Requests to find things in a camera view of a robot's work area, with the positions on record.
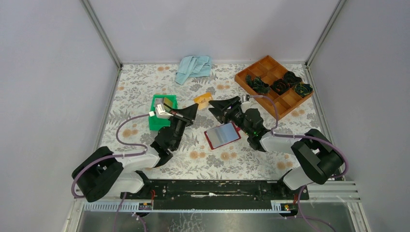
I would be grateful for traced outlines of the red leather card holder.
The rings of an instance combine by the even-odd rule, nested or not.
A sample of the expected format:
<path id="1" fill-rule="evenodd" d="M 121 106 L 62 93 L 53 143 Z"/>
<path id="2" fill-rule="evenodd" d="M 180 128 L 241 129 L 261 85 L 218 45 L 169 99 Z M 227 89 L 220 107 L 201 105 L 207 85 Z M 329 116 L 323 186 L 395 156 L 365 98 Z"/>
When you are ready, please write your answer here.
<path id="1" fill-rule="evenodd" d="M 238 128 L 233 122 L 209 129 L 204 134 L 211 150 L 241 139 Z"/>

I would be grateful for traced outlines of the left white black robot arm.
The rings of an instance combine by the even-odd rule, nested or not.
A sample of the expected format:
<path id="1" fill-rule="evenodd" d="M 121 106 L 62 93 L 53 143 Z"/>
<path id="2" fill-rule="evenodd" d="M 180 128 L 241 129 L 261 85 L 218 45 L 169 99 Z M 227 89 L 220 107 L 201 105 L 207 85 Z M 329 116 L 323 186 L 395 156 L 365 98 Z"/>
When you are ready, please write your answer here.
<path id="1" fill-rule="evenodd" d="M 148 180 L 141 171 L 165 165 L 178 150 L 185 128 L 195 121 L 199 105 L 194 103 L 175 109 L 164 103 L 155 106 L 147 116 L 166 118 L 169 126 L 162 127 L 151 145 L 138 144 L 142 151 L 115 154 L 107 146 L 95 150 L 73 172 L 72 195 L 89 203 L 106 195 L 133 193 L 143 199 L 149 195 Z"/>

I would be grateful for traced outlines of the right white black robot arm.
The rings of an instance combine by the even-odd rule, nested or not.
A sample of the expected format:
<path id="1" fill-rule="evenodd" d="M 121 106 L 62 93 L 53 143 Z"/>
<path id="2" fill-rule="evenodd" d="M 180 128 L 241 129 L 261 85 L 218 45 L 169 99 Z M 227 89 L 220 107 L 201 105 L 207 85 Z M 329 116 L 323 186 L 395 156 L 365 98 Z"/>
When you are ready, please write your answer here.
<path id="1" fill-rule="evenodd" d="M 347 166 L 342 152 L 330 143 L 317 129 L 310 129 L 302 135 L 280 134 L 264 126 L 264 120 L 257 108 L 245 105 L 258 95 L 236 96 L 226 100 L 209 101 L 209 111 L 221 124 L 234 123 L 248 137 L 249 146 L 260 152 L 281 152 L 293 154 L 299 167 L 284 174 L 277 186 L 278 195 L 289 199 L 296 190 L 311 183 L 324 184 L 330 178 L 337 178 L 335 172 Z"/>

